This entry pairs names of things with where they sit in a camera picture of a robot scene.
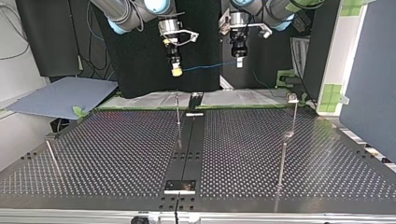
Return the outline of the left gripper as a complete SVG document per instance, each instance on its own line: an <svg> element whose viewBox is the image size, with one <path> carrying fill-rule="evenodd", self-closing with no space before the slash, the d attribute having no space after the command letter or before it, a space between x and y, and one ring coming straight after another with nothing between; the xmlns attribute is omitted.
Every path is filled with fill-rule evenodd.
<svg viewBox="0 0 396 224"><path fill-rule="evenodd" d="M236 67L243 67L243 57L248 55L248 29L232 29L231 30L231 53L236 58Z"/></svg>

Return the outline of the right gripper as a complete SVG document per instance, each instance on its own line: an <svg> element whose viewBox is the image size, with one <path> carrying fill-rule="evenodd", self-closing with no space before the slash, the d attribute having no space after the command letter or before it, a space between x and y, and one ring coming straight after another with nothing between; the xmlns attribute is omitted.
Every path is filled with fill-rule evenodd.
<svg viewBox="0 0 396 224"><path fill-rule="evenodd" d="M166 47L166 57L168 58L169 63L172 64L172 76L180 77L183 74L183 70L180 65L181 56L177 48L177 39L165 39L163 43Z"/></svg>

